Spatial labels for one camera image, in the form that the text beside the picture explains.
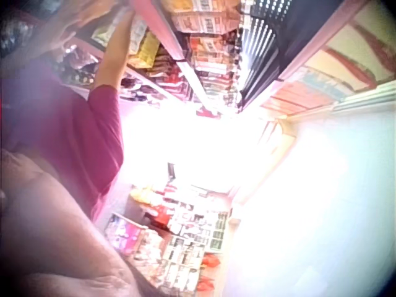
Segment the red shirt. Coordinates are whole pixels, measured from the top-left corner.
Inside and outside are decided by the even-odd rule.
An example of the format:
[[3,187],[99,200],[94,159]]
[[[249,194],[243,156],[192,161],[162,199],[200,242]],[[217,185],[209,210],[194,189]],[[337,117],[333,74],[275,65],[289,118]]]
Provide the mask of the red shirt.
[[92,220],[123,163],[117,90],[101,85],[88,101],[61,85],[41,61],[3,80],[2,147],[35,149]]

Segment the wall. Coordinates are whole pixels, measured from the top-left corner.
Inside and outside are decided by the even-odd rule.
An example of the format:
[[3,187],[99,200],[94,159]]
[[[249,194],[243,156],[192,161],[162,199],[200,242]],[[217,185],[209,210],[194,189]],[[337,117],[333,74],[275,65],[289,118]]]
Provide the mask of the wall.
[[372,296],[395,267],[395,117],[298,125],[246,204],[223,296]]

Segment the man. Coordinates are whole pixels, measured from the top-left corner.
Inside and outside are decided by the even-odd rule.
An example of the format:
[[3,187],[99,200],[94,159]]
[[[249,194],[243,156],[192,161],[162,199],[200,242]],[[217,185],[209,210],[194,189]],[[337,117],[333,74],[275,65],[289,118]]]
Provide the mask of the man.
[[66,189],[34,161],[1,150],[0,287],[10,296],[156,297]]
[[127,63],[133,12],[109,41],[88,101],[65,87],[38,59],[75,30],[110,11],[114,0],[65,0],[26,47],[2,59],[2,148],[23,152],[59,180],[94,220],[123,163],[118,87]]

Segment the yellow package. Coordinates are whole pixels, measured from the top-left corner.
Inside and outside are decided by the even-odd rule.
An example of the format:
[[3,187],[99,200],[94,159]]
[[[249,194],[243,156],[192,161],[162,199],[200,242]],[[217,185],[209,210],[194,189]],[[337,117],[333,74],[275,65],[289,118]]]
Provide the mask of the yellow package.
[[147,32],[139,51],[129,58],[128,63],[138,69],[153,67],[159,47],[158,38],[152,32]]
[[192,0],[162,0],[162,5],[170,12],[188,12],[194,8]]

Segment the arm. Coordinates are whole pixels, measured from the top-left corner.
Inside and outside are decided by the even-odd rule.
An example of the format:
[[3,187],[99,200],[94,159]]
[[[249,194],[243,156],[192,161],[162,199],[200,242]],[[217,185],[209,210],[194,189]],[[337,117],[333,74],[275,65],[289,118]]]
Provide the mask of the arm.
[[128,59],[133,17],[134,13],[127,11],[116,27],[97,70],[93,88],[101,85],[119,88]]
[[2,59],[0,78],[11,76],[30,60],[42,54],[61,48],[74,35],[73,28],[80,28],[110,11],[114,0],[73,0],[65,1],[59,12],[37,29],[29,44],[19,48]]

